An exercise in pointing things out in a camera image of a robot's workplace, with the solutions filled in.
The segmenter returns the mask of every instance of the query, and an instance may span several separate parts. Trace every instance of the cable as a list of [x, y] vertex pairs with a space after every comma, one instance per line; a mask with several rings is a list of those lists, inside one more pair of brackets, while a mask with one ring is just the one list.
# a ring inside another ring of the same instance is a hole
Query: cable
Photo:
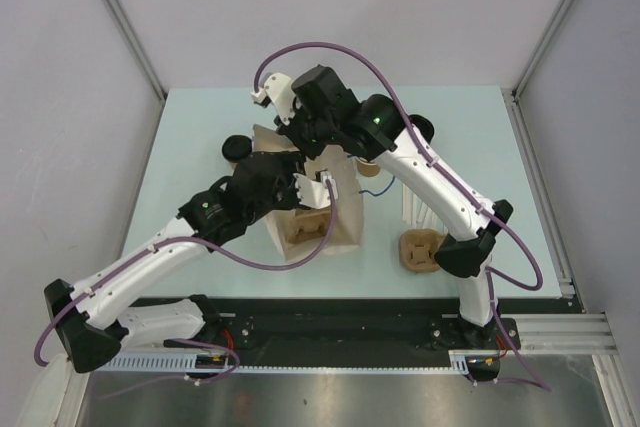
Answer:
[[185, 345], [193, 346], [193, 347], [200, 347], [200, 348], [209, 349], [209, 350], [221, 350], [221, 351], [223, 351], [223, 352], [225, 352], [227, 354], [227, 357], [233, 357], [234, 364], [231, 367], [229, 367], [228, 369], [223, 370], [222, 372], [214, 375], [213, 377], [207, 378], [207, 379], [192, 379], [188, 375], [163, 375], [162, 377], [154, 377], [152, 379], [145, 380], [143, 382], [139, 382], [139, 383], [137, 383], [135, 385], [126, 387], [124, 389], [117, 390], [115, 392], [111, 392], [111, 393], [106, 394], [106, 395], [101, 395], [101, 396], [98, 397], [98, 399], [99, 400], [112, 399], [113, 397], [118, 397], [118, 396], [123, 395], [123, 394], [128, 394], [129, 392], [133, 392], [134, 390], [138, 390], [138, 389], [141, 389], [143, 387], [147, 387], [149, 385], [157, 384], [159, 382], [164, 382], [165, 380], [186, 380], [187, 382], [192, 382], [197, 387], [197, 386], [200, 386], [202, 384], [210, 384], [211, 382], [216, 382], [218, 380], [222, 380], [225, 377], [228, 377], [229, 375], [231, 375], [231, 373], [234, 370], [236, 370], [238, 367], [240, 367], [240, 357], [232, 349], [229, 349], [227, 347], [222, 347], [221, 345], [207, 344], [207, 343], [204, 343], [204, 342], [198, 342], [198, 341], [189, 340], [189, 339], [173, 339], [173, 340], [175, 340], [176, 342], [180, 342], [182, 344], [185, 344]]
[[333, 234], [333, 228], [335, 227], [336, 219], [338, 218], [338, 211], [336, 207], [336, 197], [333, 192], [331, 182], [327, 180], [325, 185], [327, 186], [327, 190], [329, 192], [329, 200], [331, 201], [331, 214], [329, 219], [329, 227], [327, 228], [327, 233], [323, 237], [320, 244], [318, 244], [318, 246], [313, 250], [313, 252], [307, 255], [304, 259], [288, 265], [265, 265], [265, 264], [260, 264], [258, 262], [253, 262], [251, 260], [245, 260], [241, 257], [238, 257], [236, 254], [233, 254], [223, 249], [222, 247], [216, 244], [208, 242], [204, 239], [198, 239], [196, 237], [172, 237], [169, 239], [162, 240], [157, 244], [152, 244], [151, 246], [149, 246], [149, 247], [153, 247], [153, 249], [151, 250], [149, 248], [143, 249], [142, 251], [135, 254], [133, 257], [124, 261], [120, 266], [118, 266], [117, 268], [109, 272], [107, 275], [102, 277], [95, 284], [93, 284], [89, 289], [80, 293], [78, 297], [76, 297], [75, 299], [72, 299], [71, 302], [69, 302], [62, 309], [60, 309], [60, 312], [58, 312], [58, 314], [53, 317], [49, 325], [47, 325], [47, 327], [44, 329], [44, 331], [38, 338], [38, 342], [36, 342], [36, 346], [33, 350], [33, 358], [36, 364], [38, 364], [40, 367], [47, 366], [48, 362], [42, 358], [42, 347], [44, 346], [44, 343], [47, 340], [47, 337], [49, 337], [49, 334], [53, 331], [53, 329], [55, 329], [56, 325], [60, 323], [60, 321], [64, 318], [65, 315], [67, 315], [72, 309], [74, 309], [80, 302], [82, 302], [84, 299], [89, 297], [89, 295], [92, 294], [94, 291], [102, 288], [102, 286], [104, 286], [107, 282], [111, 281], [117, 275], [120, 275], [122, 272], [124, 272], [126, 269], [128, 269], [129, 267], [137, 263], [139, 260], [143, 259], [147, 255], [152, 254], [153, 253], [152, 250], [154, 252], [157, 252], [158, 249], [161, 249], [162, 247], [166, 247], [167, 245], [172, 245], [172, 244], [179, 244], [179, 243], [200, 244], [211, 250], [215, 250], [216, 252], [224, 255], [225, 257], [230, 258], [231, 260], [234, 260], [242, 265], [246, 265], [247, 267], [252, 267], [254, 269], [259, 269], [259, 270], [270, 270], [270, 271], [277, 271], [277, 272], [283, 272], [286, 270], [295, 269], [312, 261], [314, 258], [318, 256], [318, 254], [320, 254], [322, 249], [324, 249], [324, 247], [329, 242], [329, 239]]
[[[418, 136], [416, 135], [415, 131], [413, 130], [413, 124], [411, 123], [411, 119], [409, 118], [409, 115], [407, 114], [407, 112], [404, 110], [404, 107], [402, 106], [402, 102], [400, 102], [400, 99], [398, 98], [398, 95], [396, 94], [395, 90], [393, 89], [393, 87], [391, 86], [389, 81], [385, 78], [385, 76], [382, 75], [382, 72], [380, 72], [380, 70], [378, 70], [378, 68], [375, 65], [373, 65], [362, 54], [359, 54], [355, 50], [349, 49], [348, 47], [344, 47], [344, 46], [338, 45], [338, 44], [333, 44], [333, 43], [330, 43], [330, 42], [302, 42], [302, 43], [290, 45], [288, 47], [285, 47], [283, 49], [278, 50], [277, 52], [274, 52], [273, 54], [271, 54], [269, 57], [267, 57], [260, 64], [260, 66], [258, 67], [258, 70], [256, 71], [256, 74], [255, 74], [255, 76], [253, 78], [254, 91], [257, 92], [259, 90], [260, 77], [262, 76], [262, 73], [264, 72], [264, 70], [267, 67], [267, 65], [269, 65], [273, 60], [275, 60], [278, 57], [281, 57], [282, 55], [285, 55], [285, 54], [287, 54], [289, 52], [294, 52], [296, 50], [308, 49], [308, 48], [324, 48], [324, 49], [329, 49], [329, 50], [336, 50], [338, 52], [342, 52], [344, 54], [347, 54], [347, 55], [353, 57], [354, 59], [360, 61], [362, 64], [364, 64], [376, 76], [376, 78], [380, 81], [382, 86], [388, 92], [389, 96], [391, 97], [391, 100], [393, 100], [393, 103], [395, 104], [396, 109], [398, 110], [398, 113], [400, 114], [400, 117], [402, 118], [402, 121], [404, 122], [405, 127], [407, 128], [407, 133], [409, 134], [409, 136], [411, 137], [411, 140], [413, 141], [414, 145], [418, 149], [418, 152], [420, 152], [420, 154], [427, 161], [427, 163], [432, 165], [432, 167], [437, 172], [439, 172], [445, 179], [447, 179], [449, 181], [449, 183], [451, 185], [453, 185], [456, 188], [456, 190], [458, 190], [458, 192], [460, 192], [460, 194], [462, 194], [471, 203], [471, 205], [473, 205], [475, 207], [477, 213], [484, 215], [489, 220], [491, 220], [493, 223], [495, 223], [498, 227], [500, 227], [502, 230], [504, 230], [515, 241], [515, 243], [518, 245], [518, 247], [520, 247], [522, 252], [525, 254], [527, 259], [531, 263], [531, 266], [533, 267], [533, 271], [534, 271], [535, 276], [536, 276], [536, 283], [534, 285], [528, 285], [528, 284], [520, 282], [519, 280], [516, 280], [513, 277], [511, 277], [511, 276], [509, 276], [507, 274], [504, 274], [504, 273], [502, 273], [502, 272], [500, 272], [500, 271], [498, 271], [498, 270], [496, 270], [496, 269], [494, 269], [492, 267], [487, 267], [487, 269], [486, 269], [487, 279], [489, 280], [489, 286], [490, 286], [491, 290], [493, 290], [493, 283], [492, 283], [492, 279], [491, 279], [491, 274], [495, 274], [495, 275], [503, 278], [507, 282], [510, 282], [510, 283], [520, 287], [521, 289], [525, 289], [525, 290], [529, 290], [529, 291], [540, 290], [542, 288], [542, 284], [543, 284], [542, 270], [540, 269], [540, 266], [538, 265], [538, 262], [536, 261], [535, 257], [533, 256], [533, 254], [531, 253], [531, 251], [529, 250], [527, 245], [524, 243], [524, 241], [518, 236], [518, 234], [516, 234], [516, 232], [513, 229], [511, 229], [511, 227], [506, 225], [502, 220], [500, 220], [492, 212], [489, 212], [475, 198], [475, 196], [471, 192], [469, 192], [464, 185], [462, 185], [462, 183], [454, 175], [452, 175], [450, 172], [448, 172], [438, 162], [434, 162], [433, 157], [427, 151], [428, 145], [422, 145], [422, 142], [420, 142], [420, 139], [418, 138]], [[539, 379], [536, 375], [534, 375], [532, 373], [532, 370], [530, 370], [531, 368], [528, 365], [528, 363], [526, 363], [526, 361], [524, 360], [524, 357], [522, 357], [522, 355], [518, 352], [518, 350], [515, 348], [515, 345], [513, 345], [513, 342], [511, 342], [511, 339], [509, 338], [509, 336], [505, 333], [506, 329], [504, 328], [504, 325], [502, 324], [502, 321], [500, 320], [500, 317], [497, 315], [495, 302], [496, 302], [495, 299], [493, 299], [492, 302], [491, 302], [491, 307], [492, 307], [493, 315], [494, 315], [494, 317], [496, 319], [496, 323], [498, 324], [498, 327], [500, 328], [500, 330], [503, 331], [504, 338], [507, 340], [507, 342], [509, 343], [509, 346], [516, 353], [516, 356], [518, 357], [518, 360], [520, 360], [520, 362], [522, 362], [522, 364], [525, 366], [527, 371], [532, 375], [532, 377], [534, 377], [538, 381], [538, 383], [540, 384], [540, 386], [542, 388], [544, 388], [545, 390], [550, 390], [550, 388], [549, 388], [549, 386], [547, 384], [545, 384], [541, 379]], [[505, 379], [504, 381], [505, 382], [513, 382], [514, 380], [513, 379]]]
[[377, 194], [374, 194], [373, 192], [371, 192], [370, 190], [367, 190], [367, 189], [360, 190], [360, 191], [358, 191], [358, 193], [359, 194], [369, 194], [371, 197], [380, 197], [381, 195], [384, 195], [389, 191], [389, 189], [391, 188], [391, 186], [393, 185], [393, 183], [395, 181], [396, 181], [396, 176], [394, 175], [393, 177], [391, 177], [391, 182], [389, 182], [389, 185], [387, 185], [384, 189], [382, 189]]

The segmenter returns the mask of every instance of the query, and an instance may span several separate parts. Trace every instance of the black lid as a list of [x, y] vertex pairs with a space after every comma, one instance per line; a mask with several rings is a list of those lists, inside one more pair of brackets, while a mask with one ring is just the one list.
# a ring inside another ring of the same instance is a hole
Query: black lid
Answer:
[[229, 162], [246, 159], [253, 150], [252, 142], [246, 135], [232, 135], [222, 144], [222, 156]]

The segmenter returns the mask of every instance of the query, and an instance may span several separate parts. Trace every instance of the brown paper bag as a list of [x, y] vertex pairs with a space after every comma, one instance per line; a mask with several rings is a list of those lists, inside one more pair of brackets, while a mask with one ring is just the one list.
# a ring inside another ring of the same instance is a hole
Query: brown paper bag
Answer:
[[[253, 133], [255, 151], [298, 150], [289, 139], [261, 125], [254, 125]], [[364, 202], [356, 169], [341, 147], [330, 145], [321, 156], [305, 163], [310, 178], [321, 170], [331, 172], [338, 188], [338, 219], [323, 253], [349, 252], [362, 243], [364, 227]], [[323, 229], [328, 226], [328, 210], [323, 210], [273, 211], [264, 217], [271, 239], [287, 262], [304, 258], [321, 242], [326, 232]]]

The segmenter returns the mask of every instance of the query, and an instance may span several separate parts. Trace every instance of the light blue table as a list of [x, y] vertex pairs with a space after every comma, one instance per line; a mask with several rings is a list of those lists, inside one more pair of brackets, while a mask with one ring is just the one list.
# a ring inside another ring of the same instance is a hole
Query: light blue table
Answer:
[[[378, 88], [354, 89], [365, 98]], [[526, 292], [497, 280], [500, 297], [559, 297], [551, 256], [529, 188], [511, 124], [498, 87], [403, 87], [398, 95], [409, 113], [428, 117], [436, 128], [439, 154], [474, 188], [515, 207], [510, 225], [527, 242], [544, 274], [544, 287]], [[150, 238], [177, 208], [231, 172], [220, 148], [231, 134], [252, 135], [254, 123], [273, 127], [273, 109], [251, 103], [247, 89], [173, 89], [165, 106], [149, 165], [128, 233], [125, 252]], [[373, 191], [389, 176], [360, 178]], [[383, 197], [365, 199], [363, 245], [340, 256], [321, 255], [288, 272], [262, 272], [221, 255], [184, 267], [144, 293], [146, 296], [267, 298], [442, 298], [456, 297], [456, 283], [443, 271], [413, 274], [398, 261], [402, 186]], [[262, 222], [225, 247], [245, 258], [282, 264]], [[533, 283], [531, 266], [504, 233], [498, 237], [493, 265]]]

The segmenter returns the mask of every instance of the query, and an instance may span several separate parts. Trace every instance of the purple cable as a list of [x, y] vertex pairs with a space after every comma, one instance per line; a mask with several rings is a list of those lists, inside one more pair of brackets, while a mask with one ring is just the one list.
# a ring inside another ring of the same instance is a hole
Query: purple cable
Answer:
[[221, 345], [214, 345], [214, 344], [207, 344], [205, 342], [198, 342], [195, 340], [189, 340], [189, 339], [173, 339], [177, 342], [180, 342], [182, 344], [185, 345], [191, 345], [194, 347], [201, 347], [203, 349], [214, 349], [214, 350], [221, 350], [224, 353], [226, 353], [228, 356], [233, 357], [234, 360], [234, 364], [229, 367], [227, 370], [224, 370], [222, 372], [220, 372], [219, 374], [215, 375], [214, 377], [208, 378], [208, 379], [191, 379], [187, 376], [187, 378], [185, 378], [184, 375], [163, 375], [162, 377], [154, 377], [152, 379], [149, 380], [145, 380], [143, 382], [139, 382], [135, 385], [131, 385], [129, 387], [126, 387], [124, 389], [121, 390], [117, 390], [115, 392], [111, 392], [109, 394], [106, 395], [101, 395], [98, 397], [99, 400], [107, 400], [107, 399], [112, 399], [113, 397], [118, 397], [119, 395], [123, 395], [123, 394], [128, 394], [129, 392], [133, 392], [134, 390], [138, 390], [141, 389], [143, 387], [147, 387], [149, 385], [153, 385], [153, 384], [157, 384], [160, 382], [164, 382], [165, 380], [187, 380], [187, 381], [192, 381], [194, 384], [197, 383], [197, 385], [202, 385], [202, 384], [210, 384], [211, 382], [216, 382], [218, 380], [222, 380], [225, 377], [228, 377], [229, 375], [231, 375], [231, 373], [236, 370], [239, 366], [240, 366], [240, 357], [238, 357], [238, 354], [236, 354], [233, 350], [227, 348], [227, 347], [222, 347]]
[[[347, 55], [353, 57], [354, 59], [360, 61], [362, 64], [364, 64], [376, 76], [376, 78], [380, 81], [380, 83], [385, 88], [385, 90], [389, 93], [389, 96], [393, 100], [393, 103], [395, 104], [396, 109], [398, 109], [398, 113], [400, 114], [400, 117], [402, 117], [402, 121], [404, 122], [404, 125], [407, 128], [407, 133], [411, 137], [411, 140], [413, 141], [414, 145], [417, 147], [418, 152], [420, 152], [422, 157], [424, 157], [424, 159], [428, 163], [433, 164], [433, 168], [436, 169], [445, 179], [447, 179], [449, 181], [449, 183], [451, 185], [453, 185], [456, 188], [456, 190], [458, 190], [458, 192], [460, 192], [471, 203], [471, 205], [473, 205], [475, 207], [475, 209], [476, 209], [476, 211], [478, 213], [484, 215], [489, 220], [491, 220], [496, 225], [498, 225], [502, 230], [504, 230], [515, 241], [515, 243], [518, 245], [518, 247], [520, 247], [522, 252], [525, 254], [527, 259], [531, 263], [531, 266], [533, 267], [533, 270], [534, 270], [535, 275], [536, 275], [536, 283], [534, 285], [528, 285], [528, 284], [520, 282], [519, 280], [516, 280], [513, 277], [511, 277], [511, 276], [509, 276], [509, 275], [507, 275], [507, 274], [505, 274], [503, 272], [500, 272], [500, 271], [498, 271], [498, 270], [496, 270], [496, 269], [494, 269], [492, 267], [488, 267], [486, 269], [486, 271], [487, 271], [487, 278], [489, 280], [489, 286], [490, 286], [491, 291], [493, 291], [493, 283], [492, 283], [492, 279], [491, 279], [491, 276], [490, 276], [491, 273], [503, 278], [507, 282], [510, 282], [510, 283], [520, 287], [521, 289], [529, 290], [529, 291], [540, 290], [542, 288], [542, 284], [543, 284], [542, 270], [540, 269], [540, 266], [538, 265], [538, 262], [536, 261], [535, 257], [533, 256], [533, 254], [531, 253], [531, 251], [529, 250], [527, 245], [524, 243], [524, 241], [520, 238], [520, 236], [518, 236], [518, 234], [516, 234], [516, 232], [511, 227], [506, 225], [502, 220], [500, 220], [498, 217], [496, 217], [492, 212], [489, 212], [488, 210], [486, 210], [484, 208], [484, 206], [482, 206], [482, 204], [480, 204], [480, 202], [473, 196], [473, 194], [471, 192], [469, 192], [465, 188], [465, 186], [462, 185], [462, 183], [460, 183], [458, 181], [458, 179], [456, 179], [451, 173], [449, 173], [447, 170], [445, 170], [437, 162], [433, 163], [433, 157], [429, 154], [429, 152], [427, 152], [426, 146], [422, 145], [422, 142], [420, 142], [420, 139], [418, 138], [418, 136], [416, 135], [415, 131], [413, 130], [413, 124], [411, 123], [411, 119], [409, 118], [409, 115], [407, 114], [407, 112], [404, 110], [404, 107], [402, 106], [402, 102], [400, 102], [400, 98], [396, 94], [395, 90], [393, 90], [393, 87], [391, 86], [389, 81], [385, 78], [385, 76], [382, 75], [382, 72], [380, 72], [380, 70], [378, 70], [378, 68], [375, 65], [373, 65], [362, 54], [359, 54], [355, 50], [349, 49], [348, 47], [344, 47], [344, 46], [338, 45], [338, 44], [333, 44], [333, 43], [330, 43], [330, 42], [302, 42], [302, 43], [299, 43], [299, 44], [290, 45], [288, 47], [285, 47], [283, 49], [278, 50], [277, 52], [274, 52], [273, 54], [271, 54], [269, 57], [267, 57], [260, 64], [260, 66], [258, 67], [258, 70], [256, 71], [256, 74], [255, 74], [255, 76], [253, 78], [253, 89], [254, 89], [254, 91], [257, 92], [258, 89], [260, 88], [260, 77], [262, 77], [262, 73], [264, 72], [264, 70], [267, 67], [267, 65], [269, 65], [272, 61], [274, 61], [278, 57], [281, 57], [282, 55], [288, 54], [289, 52], [294, 52], [296, 50], [309, 49], [309, 48], [324, 48], [324, 49], [329, 49], [329, 50], [337, 50], [338, 52], [342, 52], [344, 54], [347, 54]], [[491, 302], [491, 308], [493, 310], [494, 318], [496, 319], [496, 323], [498, 324], [498, 327], [500, 328], [500, 330], [504, 334], [506, 332], [506, 329], [505, 329], [504, 325], [502, 324], [502, 320], [497, 315], [497, 310], [496, 310], [496, 307], [495, 307], [495, 298], [492, 297], [492, 299], [493, 299], [493, 301]], [[508, 335], [505, 335], [505, 339], [507, 340], [507, 342], [509, 342], [510, 347], [516, 353], [516, 356], [518, 357], [518, 360], [520, 360], [520, 362], [522, 362], [522, 364], [527, 369], [527, 371], [532, 375], [532, 377], [534, 377], [536, 380], [538, 380], [538, 383], [540, 384], [540, 386], [542, 388], [544, 388], [545, 390], [551, 390], [547, 384], [545, 384], [542, 380], [540, 380], [538, 378], [537, 375], [535, 375], [533, 373], [533, 371], [531, 370], [531, 367], [528, 365], [528, 363], [526, 363], [524, 357], [522, 357], [522, 355], [518, 352], [518, 350], [515, 349], [515, 346], [513, 345], [513, 342], [510, 341]]]
[[[338, 218], [338, 211], [337, 211], [337, 207], [336, 207], [336, 197], [335, 197], [335, 194], [333, 193], [333, 188], [331, 187], [331, 182], [327, 181], [326, 186], [327, 186], [327, 190], [329, 191], [329, 200], [331, 201], [331, 216], [330, 216], [330, 219], [329, 219], [329, 227], [327, 228], [327, 233], [323, 237], [323, 239], [320, 242], [320, 244], [318, 244], [318, 246], [313, 250], [313, 252], [311, 252], [309, 255], [307, 255], [304, 259], [299, 260], [298, 262], [294, 262], [293, 264], [288, 264], [288, 265], [266, 265], [266, 264], [260, 264], [260, 263], [257, 263], [257, 262], [253, 262], [251, 260], [246, 260], [246, 259], [243, 259], [241, 257], [238, 257], [236, 254], [233, 254], [233, 253], [229, 252], [228, 250], [223, 249], [222, 247], [220, 247], [218, 245], [215, 245], [215, 244], [213, 244], [211, 242], [208, 242], [206, 240], [203, 240], [203, 239], [197, 239], [195, 237], [173, 237], [173, 238], [165, 239], [165, 240], [163, 240], [161, 242], [158, 242], [157, 244], [153, 244], [153, 246], [157, 250], [159, 248], [166, 247], [167, 245], [177, 244], [177, 243], [200, 244], [200, 245], [204, 245], [205, 247], [208, 247], [211, 250], [215, 250], [216, 252], [218, 252], [218, 253], [226, 256], [226, 257], [229, 257], [231, 260], [234, 260], [234, 261], [236, 261], [236, 262], [238, 262], [240, 264], [246, 265], [247, 267], [252, 267], [254, 269], [260, 269], [260, 270], [269, 270], [269, 271], [282, 272], [282, 271], [286, 271], [286, 270], [295, 269], [297, 267], [301, 267], [304, 264], [306, 264], [306, 263], [310, 262], [311, 260], [315, 259], [318, 256], [318, 254], [322, 251], [322, 249], [324, 249], [324, 247], [329, 242], [329, 239], [331, 238], [331, 235], [333, 234], [333, 229], [335, 227], [336, 219]], [[149, 255], [151, 253], [152, 252], [149, 249], [144, 249], [144, 250], [138, 252], [136, 255], [134, 255], [130, 259], [126, 260], [125, 262], [123, 262], [116, 269], [114, 269], [113, 271], [109, 272], [107, 275], [102, 277], [98, 282], [93, 284], [91, 286], [91, 290], [95, 291], [95, 290], [100, 289], [104, 284], [109, 282], [111, 279], [113, 279], [117, 275], [121, 274], [123, 271], [125, 271], [126, 269], [131, 267], [133, 264], [138, 262], [140, 259], [146, 257], [147, 255]], [[36, 346], [35, 346], [35, 348], [33, 350], [33, 359], [35, 360], [36, 364], [38, 364], [40, 367], [46, 367], [49, 364], [47, 361], [45, 361], [42, 358], [42, 347], [44, 346], [44, 343], [47, 340], [47, 337], [49, 337], [49, 334], [51, 334], [53, 329], [55, 329], [56, 325], [58, 325], [60, 323], [60, 321], [64, 318], [65, 315], [67, 315], [72, 309], [74, 309], [80, 302], [82, 302], [88, 296], [89, 296], [88, 292], [82, 292], [80, 295], [78, 295], [78, 297], [76, 297], [71, 302], [69, 302], [67, 305], [65, 305], [60, 310], [60, 312], [58, 312], [58, 314], [54, 316], [54, 318], [51, 320], [49, 325], [47, 325], [47, 327], [44, 329], [44, 331], [42, 332], [42, 334], [38, 338], [38, 342], [36, 342]]]

